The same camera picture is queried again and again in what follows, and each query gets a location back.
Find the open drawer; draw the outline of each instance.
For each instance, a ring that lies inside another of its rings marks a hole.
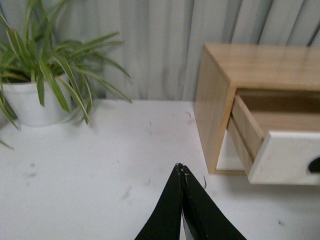
[[[320,185],[319,92],[238,89],[227,130],[250,183]]]

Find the white table surface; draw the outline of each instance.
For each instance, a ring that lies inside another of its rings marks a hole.
[[[320,188],[208,175],[192,102],[98,100],[91,126],[11,125],[0,138],[1,240],[133,240],[175,163],[248,240],[320,239]]]

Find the wooden cabinet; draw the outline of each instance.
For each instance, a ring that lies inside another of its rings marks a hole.
[[[194,114],[209,173],[226,130],[251,183],[320,185],[320,49],[205,44]]]

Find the black drawer knob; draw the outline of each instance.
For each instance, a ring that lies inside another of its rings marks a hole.
[[[310,162],[308,169],[312,174],[320,174],[320,156]]]

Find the potted plant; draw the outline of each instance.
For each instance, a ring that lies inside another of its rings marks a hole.
[[[103,47],[122,43],[120,40],[113,40],[118,32],[85,43],[76,40],[55,41],[53,27],[67,1],[61,0],[46,10],[42,0],[28,0],[21,34],[0,14],[0,22],[6,29],[8,40],[7,43],[0,40],[0,109],[16,128],[14,120],[18,118],[23,121],[20,118],[24,114],[31,115],[34,119],[40,118],[32,103],[37,103],[41,112],[54,102],[53,98],[61,111],[70,113],[70,96],[88,124],[94,92],[91,81],[97,81],[113,95],[120,95],[130,101],[116,86],[92,70],[92,67],[97,67],[97,61],[105,61],[130,77],[119,64],[100,52]],[[22,102],[14,103],[10,96],[16,94],[18,88],[25,86],[29,89],[23,90],[24,95],[18,97]],[[26,96],[30,89],[35,92],[36,99],[30,100],[29,95]],[[21,107],[23,103],[26,106],[22,107],[21,114],[16,106]],[[31,123],[30,120],[25,122],[27,125],[32,123],[32,120]]]

